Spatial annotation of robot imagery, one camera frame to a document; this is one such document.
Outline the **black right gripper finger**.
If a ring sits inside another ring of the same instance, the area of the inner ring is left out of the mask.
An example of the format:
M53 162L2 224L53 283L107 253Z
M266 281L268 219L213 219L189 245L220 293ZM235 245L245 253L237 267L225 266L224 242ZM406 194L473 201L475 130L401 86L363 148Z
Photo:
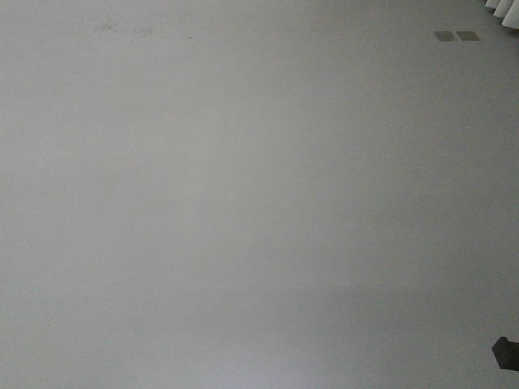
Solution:
M491 348L502 370L519 370L519 343L501 336Z

